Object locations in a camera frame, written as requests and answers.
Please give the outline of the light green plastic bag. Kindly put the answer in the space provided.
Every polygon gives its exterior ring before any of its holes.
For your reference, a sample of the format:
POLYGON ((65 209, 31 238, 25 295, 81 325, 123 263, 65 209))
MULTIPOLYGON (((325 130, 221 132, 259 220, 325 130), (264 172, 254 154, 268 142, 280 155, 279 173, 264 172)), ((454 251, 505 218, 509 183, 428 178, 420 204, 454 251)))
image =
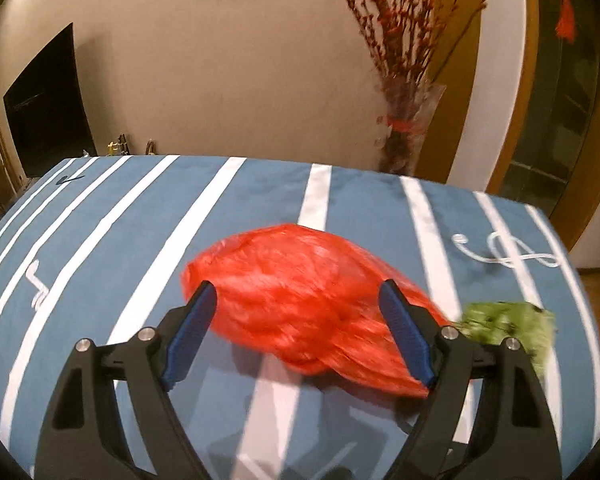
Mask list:
POLYGON ((474 302, 468 304, 455 327, 479 344, 499 346, 507 338, 516 338, 530 356, 539 378, 554 347, 555 315, 530 302, 474 302))

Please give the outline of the orange plastic bag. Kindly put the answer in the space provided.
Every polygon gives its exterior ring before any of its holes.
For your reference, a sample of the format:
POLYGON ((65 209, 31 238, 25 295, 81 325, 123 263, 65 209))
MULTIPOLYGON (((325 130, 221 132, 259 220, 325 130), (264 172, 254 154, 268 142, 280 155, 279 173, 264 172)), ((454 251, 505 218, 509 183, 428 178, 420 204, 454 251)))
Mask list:
POLYGON ((233 344, 269 353, 302 375, 334 372, 394 396, 423 398, 378 307, 392 278, 406 299, 440 324, 449 320, 400 271, 343 237, 280 224, 214 243, 186 263, 185 298, 210 282, 211 327, 233 344))

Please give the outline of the blue white striped tablecloth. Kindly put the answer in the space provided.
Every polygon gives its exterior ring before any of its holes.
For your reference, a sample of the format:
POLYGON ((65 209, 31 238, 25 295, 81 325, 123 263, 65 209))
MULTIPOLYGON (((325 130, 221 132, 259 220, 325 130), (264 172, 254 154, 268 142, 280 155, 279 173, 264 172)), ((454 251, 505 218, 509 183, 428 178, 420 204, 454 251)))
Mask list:
MULTIPOLYGON (((25 470, 74 344, 128 340, 183 303, 186 263, 217 240, 297 223, 366 248, 450 320, 474 302, 554 313, 544 388, 562 469, 600 437, 600 336, 547 218, 520 203, 369 171, 242 157, 60 162, 0 222, 0 437, 25 470)), ((172 403, 215 479, 385 475, 416 408, 306 378, 208 335, 172 403)))

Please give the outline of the glass panel door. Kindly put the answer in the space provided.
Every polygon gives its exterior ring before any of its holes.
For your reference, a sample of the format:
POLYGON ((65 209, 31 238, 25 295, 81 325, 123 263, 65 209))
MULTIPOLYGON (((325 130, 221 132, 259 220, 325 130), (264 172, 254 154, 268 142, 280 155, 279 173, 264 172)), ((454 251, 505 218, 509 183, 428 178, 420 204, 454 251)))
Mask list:
POLYGON ((539 0, 538 54, 524 126, 500 195, 548 216, 566 192, 600 93, 600 0, 571 0, 574 44, 556 37, 560 0, 539 0))

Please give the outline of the black television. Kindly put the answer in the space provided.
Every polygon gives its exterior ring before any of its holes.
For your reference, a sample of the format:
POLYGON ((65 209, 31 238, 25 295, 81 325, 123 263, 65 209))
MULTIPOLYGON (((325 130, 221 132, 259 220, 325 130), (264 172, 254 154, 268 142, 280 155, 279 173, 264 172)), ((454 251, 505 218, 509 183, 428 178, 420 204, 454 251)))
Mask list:
POLYGON ((3 101, 27 177, 42 177, 65 158, 96 153, 76 70, 73 24, 32 58, 3 101))

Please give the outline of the glass vase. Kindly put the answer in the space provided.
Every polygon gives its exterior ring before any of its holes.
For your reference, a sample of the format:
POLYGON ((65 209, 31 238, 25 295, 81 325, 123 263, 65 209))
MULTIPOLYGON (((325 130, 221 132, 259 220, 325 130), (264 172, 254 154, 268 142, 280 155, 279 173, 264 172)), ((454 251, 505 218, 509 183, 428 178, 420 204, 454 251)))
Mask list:
POLYGON ((432 118, 445 90, 445 84, 430 84, 426 80, 415 84, 391 78, 382 83, 387 111, 380 121, 387 125, 389 133, 380 142, 380 172, 414 176, 432 118))

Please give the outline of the red hanging ornament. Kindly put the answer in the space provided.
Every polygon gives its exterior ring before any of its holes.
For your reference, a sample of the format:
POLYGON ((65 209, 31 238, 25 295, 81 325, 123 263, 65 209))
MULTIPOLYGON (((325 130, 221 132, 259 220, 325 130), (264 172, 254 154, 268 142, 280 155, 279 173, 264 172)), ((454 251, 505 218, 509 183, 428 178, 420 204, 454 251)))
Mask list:
POLYGON ((558 21, 555 26, 556 37, 574 44, 577 38, 576 14, 571 0, 560 0, 558 21))

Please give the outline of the red dried branches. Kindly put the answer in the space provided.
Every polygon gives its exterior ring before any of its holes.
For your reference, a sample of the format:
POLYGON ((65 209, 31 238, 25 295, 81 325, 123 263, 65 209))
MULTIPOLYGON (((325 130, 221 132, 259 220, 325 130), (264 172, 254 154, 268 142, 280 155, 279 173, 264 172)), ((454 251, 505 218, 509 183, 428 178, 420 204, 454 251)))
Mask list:
POLYGON ((433 84, 489 0, 478 0, 443 52, 460 0, 344 0, 363 37, 387 101, 412 100, 433 84))

